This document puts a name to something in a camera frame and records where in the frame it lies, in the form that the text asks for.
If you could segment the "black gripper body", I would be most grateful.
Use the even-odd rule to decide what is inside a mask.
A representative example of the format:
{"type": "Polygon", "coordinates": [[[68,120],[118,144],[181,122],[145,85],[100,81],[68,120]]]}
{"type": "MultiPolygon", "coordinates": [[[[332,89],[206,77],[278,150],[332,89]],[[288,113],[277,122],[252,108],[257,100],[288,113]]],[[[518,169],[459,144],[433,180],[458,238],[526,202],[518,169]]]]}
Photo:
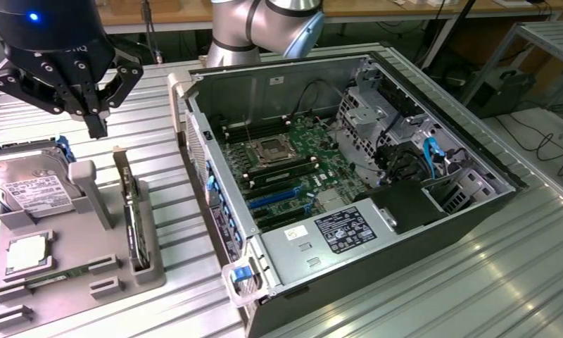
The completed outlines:
{"type": "Polygon", "coordinates": [[[98,83],[116,57],[93,1],[0,1],[0,37],[15,70],[41,78],[47,58],[72,85],[77,61],[98,83]]]}

